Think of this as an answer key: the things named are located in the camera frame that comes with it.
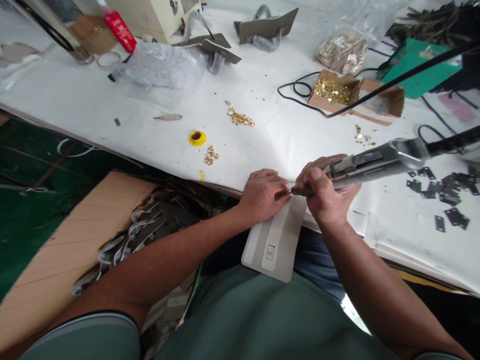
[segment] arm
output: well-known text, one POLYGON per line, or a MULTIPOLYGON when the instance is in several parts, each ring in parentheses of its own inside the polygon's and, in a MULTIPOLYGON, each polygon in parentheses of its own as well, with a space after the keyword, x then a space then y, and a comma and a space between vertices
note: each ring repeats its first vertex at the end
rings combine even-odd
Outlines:
POLYGON ((402 359, 442 351, 473 359, 438 322, 418 296, 362 240, 347 222, 348 208, 361 185, 334 190, 322 171, 346 155, 307 164, 296 186, 312 186, 308 208, 320 227, 351 302, 372 334, 402 359))
POLYGON ((287 180, 278 172, 253 172, 240 203, 135 252, 92 284, 50 328, 100 310, 130 315, 141 329, 153 304, 177 287, 215 249, 251 226, 270 219, 290 199, 287 180))

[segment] sleeve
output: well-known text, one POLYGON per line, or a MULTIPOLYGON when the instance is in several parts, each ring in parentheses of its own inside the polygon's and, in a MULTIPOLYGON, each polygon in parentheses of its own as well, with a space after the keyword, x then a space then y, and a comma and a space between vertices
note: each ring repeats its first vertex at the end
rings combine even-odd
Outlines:
POLYGON ((140 358, 135 322, 119 312, 82 315, 54 328, 35 342, 19 360, 140 358))

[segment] rotary tool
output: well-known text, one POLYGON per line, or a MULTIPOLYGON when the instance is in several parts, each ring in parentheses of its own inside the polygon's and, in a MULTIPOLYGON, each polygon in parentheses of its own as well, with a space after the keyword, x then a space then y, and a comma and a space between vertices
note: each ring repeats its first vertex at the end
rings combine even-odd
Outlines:
MULTIPOLYGON (((324 173, 332 180, 335 189, 381 179, 390 175, 419 170, 433 157, 460 151, 467 145, 480 141, 480 126, 440 141, 423 143, 420 138, 396 138, 357 155, 350 155, 330 166, 324 173)), ((308 185, 304 190, 295 186, 293 195, 311 197, 314 190, 308 185)))

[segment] wrist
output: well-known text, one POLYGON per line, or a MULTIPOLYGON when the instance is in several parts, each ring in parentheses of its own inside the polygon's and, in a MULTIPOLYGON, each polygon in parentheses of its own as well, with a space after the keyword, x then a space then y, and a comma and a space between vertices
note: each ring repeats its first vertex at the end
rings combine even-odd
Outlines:
POLYGON ((240 204, 235 205, 234 207, 229 209, 228 212, 233 217, 234 221, 243 228, 245 228, 245 230, 257 224, 257 222, 255 222, 252 217, 253 211, 245 209, 240 204))
POLYGON ((345 231, 345 229, 351 228, 351 225, 347 221, 347 219, 335 222, 325 222, 317 220, 317 224, 322 233, 338 233, 345 231))

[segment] pink paper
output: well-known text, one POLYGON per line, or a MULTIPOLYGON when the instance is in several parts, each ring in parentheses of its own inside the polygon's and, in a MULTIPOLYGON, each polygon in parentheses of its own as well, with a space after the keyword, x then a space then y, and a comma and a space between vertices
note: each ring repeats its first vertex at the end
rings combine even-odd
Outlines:
POLYGON ((455 97, 455 95, 452 97, 443 95, 439 96, 438 99, 461 124, 468 124, 477 118, 477 115, 470 105, 466 104, 462 99, 455 97))

